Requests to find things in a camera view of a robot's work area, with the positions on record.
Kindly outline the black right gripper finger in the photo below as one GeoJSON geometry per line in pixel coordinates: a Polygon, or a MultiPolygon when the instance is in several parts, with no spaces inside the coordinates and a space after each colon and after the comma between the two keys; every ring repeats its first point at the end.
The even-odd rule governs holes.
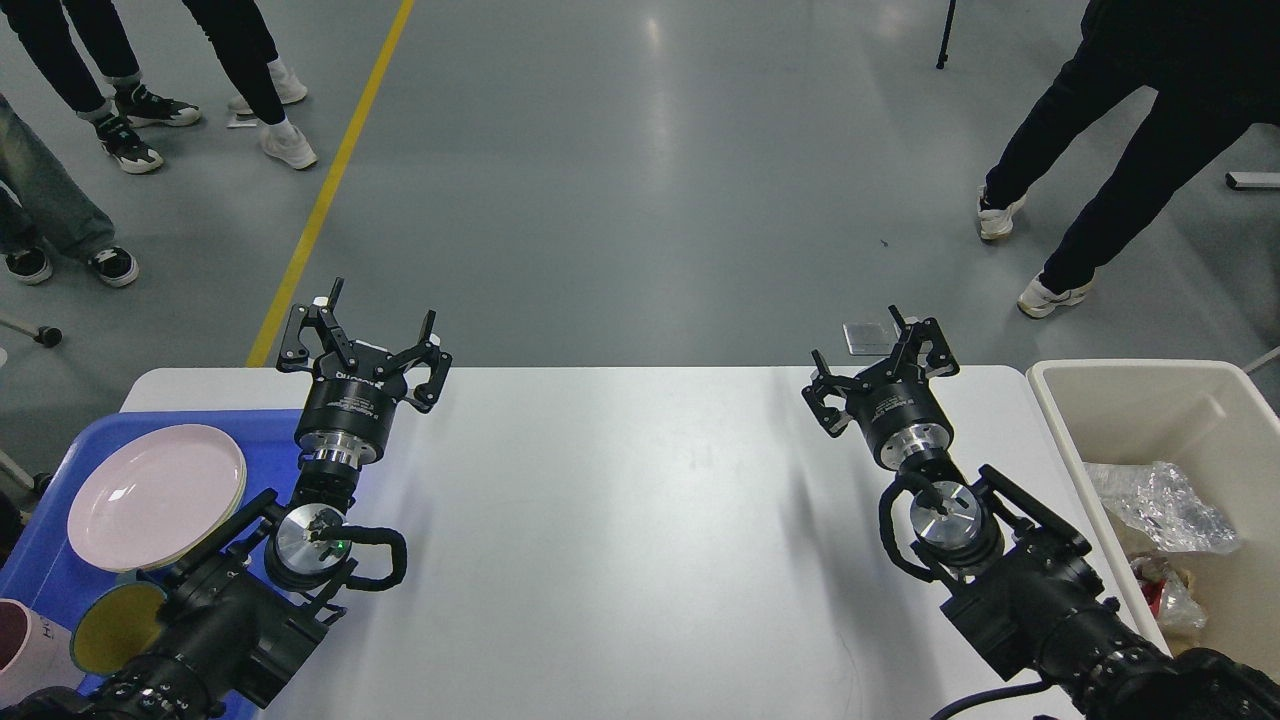
{"type": "Polygon", "coordinates": [[[850,402],[861,395],[858,375],[833,373],[820,350],[810,351],[814,372],[801,396],[820,428],[832,438],[840,437],[851,424],[860,424],[850,402]]]}
{"type": "Polygon", "coordinates": [[[927,383],[960,373],[938,322],[933,316],[905,316],[896,305],[888,306],[899,337],[887,356],[886,379],[892,383],[927,383]]]}

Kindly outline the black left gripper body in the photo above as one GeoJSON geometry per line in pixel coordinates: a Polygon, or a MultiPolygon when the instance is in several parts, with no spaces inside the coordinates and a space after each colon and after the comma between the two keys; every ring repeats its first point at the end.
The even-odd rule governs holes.
{"type": "Polygon", "coordinates": [[[360,469],[385,455],[397,404],[410,397],[404,373],[425,364],[426,350],[397,355],[372,345],[355,350],[353,370],[335,351],[314,363],[294,364],[296,372],[312,377],[294,432],[301,457],[360,469]]]}

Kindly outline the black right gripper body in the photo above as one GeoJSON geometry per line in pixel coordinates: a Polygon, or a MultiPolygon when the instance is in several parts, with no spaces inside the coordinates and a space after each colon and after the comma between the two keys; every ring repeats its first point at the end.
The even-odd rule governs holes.
{"type": "Polygon", "coordinates": [[[861,429],[876,464],[897,471],[902,466],[945,455],[954,427],[919,373],[904,378],[887,372],[854,377],[846,411],[861,429]]]}

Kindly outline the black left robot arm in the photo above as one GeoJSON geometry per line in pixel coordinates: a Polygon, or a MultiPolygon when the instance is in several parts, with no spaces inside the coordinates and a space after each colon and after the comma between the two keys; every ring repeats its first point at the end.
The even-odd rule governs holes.
{"type": "Polygon", "coordinates": [[[362,469],[385,452],[396,409],[439,401],[452,357],[422,319],[392,352],[352,340],[337,320],[343,279],[287,315],[282,373],[310,375],[294,432],[298,475],[279,502],[265,489],[178,557],[160,580],[159,632],[88,694],[29,691],[5,719],[218,719],[225,697],[266,707],[346,615],[343,589],[383,592],[408,569],[404,537],[347,518],[362,469]]]}

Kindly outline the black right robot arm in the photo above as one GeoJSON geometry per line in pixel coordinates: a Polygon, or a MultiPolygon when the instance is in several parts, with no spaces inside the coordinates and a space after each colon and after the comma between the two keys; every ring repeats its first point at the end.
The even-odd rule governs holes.
{"type": "Polygon", "coordinates": [[[1004,680],[1037,680],[955,701],[938,717],[1062,689],[1087,719],[1275,719],[1277,684],[1213,650],[1172,657],[1120,618],[1087,562],[1091,542],[997,469],[968,480],[950,456],[954,427],[931,391],[959,373],[938,322],[890,315],[890,351],[855,375],[815,369],[803,398],[831,437],[856,425],[892,474],[877,503],[890,561],[948,591],[941,612],[1004,680]]]}

